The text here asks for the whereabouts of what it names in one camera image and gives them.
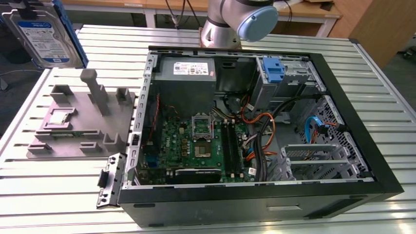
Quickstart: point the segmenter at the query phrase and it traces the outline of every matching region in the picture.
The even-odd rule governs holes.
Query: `green motherboard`
[[[226,173],[226,162],[223,154],[222,122],[212,124],[195,122],[195,133],[206,133],[212,128],[212,139],[196,140],[192,138],[192,121],[170,120],[163,123],[162,149],[158,157],[154,157],[154,166],[160,169],[172,168],[216,168],[223,171],[220,182],[246,182],[247,174],[228,175]],[[234,124],[236,138],[246,134],[244,124]],[[243,166],[243,156],[239,150],[239,160]]]

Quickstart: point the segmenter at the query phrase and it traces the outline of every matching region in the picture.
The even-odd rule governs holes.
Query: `table surface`
[[[195,11],[208,10],[208,0],[190,0]],[[168,0],[171,8],[175,10],[183,9],[183,0]],[[116,6],[116,7],[136,7],[168,9],[166,0],[63,0],[64,4],[76,5],[96,5],[96,6]],[[280,15],[290,15],[290,8],[280,11]],[[292,16],[298,17],[318,17],[318,18],[340,18],[342,13],[334,6],[331,11],[320,9],[319,3],[302,2],[292,6]]]
[[[78,37],[107,91],[139,94],[150,45],[199,46],[199,32],[86,25]],[[80,70],[46,70],[0,140],[0,233],[412,233],[416,230],[416,115],[366,54],[346,39],[270,35],[243,48],[322,53],[406,192],[338,217],[142,229],[122,209],[96,210],[106,158],[28,159],[55,84],[88,91]]]

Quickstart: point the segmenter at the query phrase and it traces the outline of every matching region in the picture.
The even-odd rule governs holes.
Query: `hard drive label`
[[[62,42],[54,37],[55,30],[48,22],[18,22],[22,31],[47,62],[68,62],[70,56]]]

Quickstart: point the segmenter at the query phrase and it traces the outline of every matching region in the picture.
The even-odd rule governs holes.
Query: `power supply label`
[[[39,56],[47,62],[68,62],[70,56],[62,42],[54,37],[55,30],[48,22],[18,22]]]
[[[176,62],[174,64],[175,75],[210,75],[208,63],[206,62]]]

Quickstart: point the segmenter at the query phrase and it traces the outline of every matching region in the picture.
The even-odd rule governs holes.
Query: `ram slot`
[[[240,160],[240,155],[239,155],[239,144],[238,144],[234,124],[228,126],[228,142],[230,142],[230,153],[231,153],[232,165],[234,165],[234,173],[240,174],[242,160]]]
[[[224,155],[224,168],[226,174],[230,175],[232,173],[232,155],[230,153],[230,143],[228,143],[228,125],[227,123],[222,124],[222,143],[223,143],[223,155]]]

